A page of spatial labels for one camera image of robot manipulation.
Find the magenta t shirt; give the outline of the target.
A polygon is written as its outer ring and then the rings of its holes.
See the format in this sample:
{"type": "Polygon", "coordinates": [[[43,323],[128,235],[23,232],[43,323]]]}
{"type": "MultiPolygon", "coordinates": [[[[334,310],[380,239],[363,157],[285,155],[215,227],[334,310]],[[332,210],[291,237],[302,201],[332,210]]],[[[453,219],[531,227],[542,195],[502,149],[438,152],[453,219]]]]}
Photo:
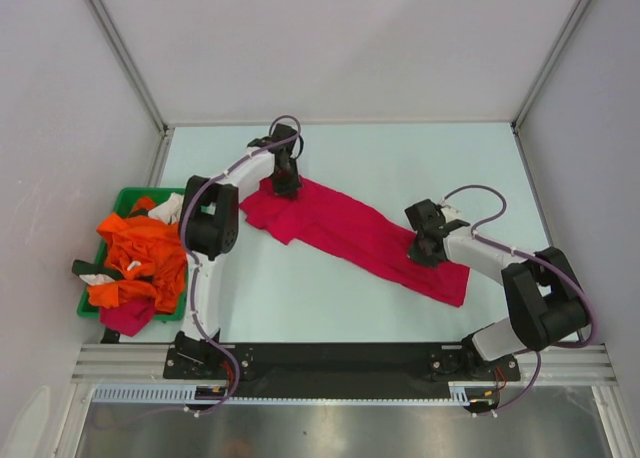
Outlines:
{"type": "Polygon", "coordinates": [[[337,190],[304,178],[297,197],[289,199],[264,179],[240,209],[249,225],[284,245],[300,241],[438,302],[456,308],[464,304],[468,267],[415,263],[408,256],[415,237],[411,231],[337,190]]]}

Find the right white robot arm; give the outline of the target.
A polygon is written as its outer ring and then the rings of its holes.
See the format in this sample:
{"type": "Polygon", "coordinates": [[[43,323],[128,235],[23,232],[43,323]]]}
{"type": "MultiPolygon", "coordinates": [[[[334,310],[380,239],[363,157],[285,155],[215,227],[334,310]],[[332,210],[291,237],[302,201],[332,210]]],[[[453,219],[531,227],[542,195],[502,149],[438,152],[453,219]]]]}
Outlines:
{"type": "Polygon", "coordinates": [[[516,355],[549,347],[581,349],[565,339],[589,327],[593,312],[566,255],[555,247],[528,253],[484,237],[478,225],[425,199],[405,209],[415,232],[408,258],[439,275],[476,271],[504,290],[508,317],[469,334],[451,355],[431,359],[434,374],[486,380],[516,355]]]}

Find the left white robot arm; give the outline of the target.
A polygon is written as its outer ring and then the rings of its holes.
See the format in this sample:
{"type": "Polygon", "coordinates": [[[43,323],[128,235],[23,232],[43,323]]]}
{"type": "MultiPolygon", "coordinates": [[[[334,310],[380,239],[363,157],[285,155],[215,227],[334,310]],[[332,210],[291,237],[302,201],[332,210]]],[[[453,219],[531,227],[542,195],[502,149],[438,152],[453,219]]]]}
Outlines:
{"type": "Polygon", "coordinates": [[[302,188],[297,159],[303,148],[299,120],[283,115],[218,175],[194,175],[187,182],[178,228],[188,265],[187,311],[174,346],[199,377],[234,363],[219,344],[219,304],[224,264],[239,236],[239,205],[263,180],[271,182],[278,197],[296,199],[302,188]]]}

